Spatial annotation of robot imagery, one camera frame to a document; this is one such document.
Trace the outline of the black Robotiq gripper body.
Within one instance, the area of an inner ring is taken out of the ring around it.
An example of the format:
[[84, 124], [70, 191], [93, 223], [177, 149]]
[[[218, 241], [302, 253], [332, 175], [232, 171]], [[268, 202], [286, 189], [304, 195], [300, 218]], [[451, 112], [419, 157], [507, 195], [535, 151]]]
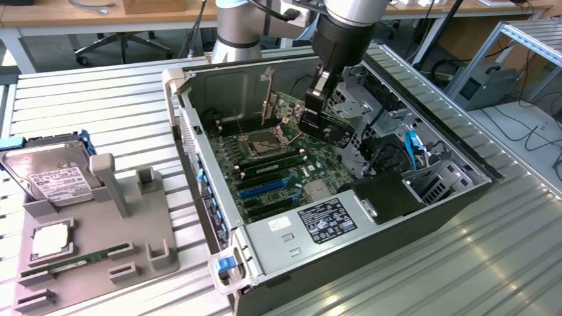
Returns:
[[372, 40], [375, 24], [352, 26], [321, 14], [312, 38], [312, 50], [329, 72], [355, 66], [361, 60]]

